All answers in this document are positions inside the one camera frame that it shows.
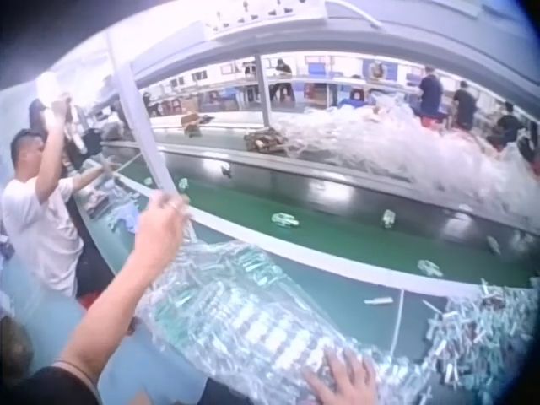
power strip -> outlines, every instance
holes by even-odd
[[[278,24],[302,28],[327,19],[325,0],[234,0],[224,3],[222,9],[204,21],[208,41],[245,35],[247,30],[263,32],[269,27],[275,30]]]

person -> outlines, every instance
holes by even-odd
[[[280,76],[290,76],[293,74],[293,69],[291,69],[283,59],[279,58],[278,65],[276,66],[276,72],[278,72]],[[277,83],[270,88],[270,101],[273,101],[276,98],[278,90],[281,90],[281,95],[279,97],[280,101],[284,100],[284,93],[286,93],[291,100],[294,100],[294,91],[291,83]]]
[[[426,75],[420,82],[420,106],[417,115],[427,117],[437,117],[439,115],[440,101],[442,99],[442,83],[435,76],[435,69],[425,67]]]
[[[2,404],[98,405],[97,383],[118,349],[129,320],[144,291],[172,263],[181,248],[183,229],[189,218],[188,201],[181,196],[157,192],[141,214],[133,251],[105,292],[75,328],[58,360],[38,370],[17,386],[4,388]],[[324,405],[375,405],[375,372],[370,362],[345,353],[351,373],[336,355],[326,352],[337,391],[325,386],[309,370],[306,382]],[[199,405],[247,404],[225,386],[208,380]]]
[[[43,138],[43,141],[45,142],[47,139],[47,129],[46,129],[46,119],[45,119],[45,115],[48,110],[47,107],[39,99],[35,99],[34,101],[30,103],[28,110],[29,110],[30,130],[32,132],[39,133],[41,137]],[[64,165],[62,167],[62,177],[66,177],[67,175],[68,175],[68,171],[66,169],[66,166]],[[77,208],[77,203],[72,197],[69,198],[69,200],[67,200],[66,207],[67,207],[67,212],[69,213],[69,217],[72,219],[73,224],[75,225],[75,228],[77,228],[77,232],[79,236],[83,239],[83,242],[85,244],[93,245],[94,242],[86,226],[84,225],[83,218],[81,217],[81,214]]]
[[[468,91],[468,83],[465,80],[460,82],[459,90],[454,94],[454,105],[456,106],[456,118],[454,124],[464,131],[473,129],[474,113],[476,112],[476,99]]]
[[[5,186],[0,204],[5,230],[29,270],[50,289],[80,298],[105,289],[113,275],[95,246],[83,243],[66,209],[72,194],[105,170],[61,179],[67,108],[63,100],[54,103],[46,143],[29,129],[15,135],[15,176]]]
[[[508,101],[505,102],[505,114],[499,118],[493,134],[488,135],[486,140],[497,149],[503,149],[508,143],[517,140],[517,133],[523,129],[523,124],[514,115],[514,105]]]
[[[361,80],[361,79],[362,79],[358,74],[354,74],[352,78],[355,78],[355,79],[357,79],[357,80]],[[351,89],[350,93],[348,94],[348,97],[349,97],[351,100],[359,100],[359,101],[365,102],[365,92],[364,92],[364,89],[353,87],[353,88]]]
[[[381,61],[370,64],[370,80],[384,80],[386,78],[386,67]]]

green conveyor belt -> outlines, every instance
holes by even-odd
[[[121,173],[140,183],[150,177],[142,159],[136,159]],[[177,183],[185,173],[174,170],[171,176]],[[385,231],[346,217],[216,186],[210,181],[189,181],[188,194],[196,208],[252,230],[357,262],[420,274],[418,261],[427,259],[440,266],[446,279],[478,284],[484,278],[492,284],[513,287],[527,286],[532,275],[531,268],[505,262],[487,250]],[[277,227],[270,221],[277,212],[294,215],[301,226]]]

white t-shirt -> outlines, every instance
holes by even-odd
[[[6,185],[1,204],[5,230],[15,253],[42,282],[74,296],[83,241],[65,204],[73,193],[73,179],[61,179],[43,204],[35,194],[35,180],[11,180]]]

plastic bag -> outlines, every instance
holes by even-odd
[[[305,366],[332,385],[323,349],[375,363],[380,404],[414,401],[431,371],[342,335],[261,249],[233,241],[185,246],[138,307],[156,343],[258,404],[311,398]]]
[[[275,128],[287,139],[288,156],[391,177],[421,196],[442,193],[540,226],[540,184],[514,143],[497,154],[481,138],[422,127],[400,96],[374,97],[376,114],[344,106],[282,116]]]

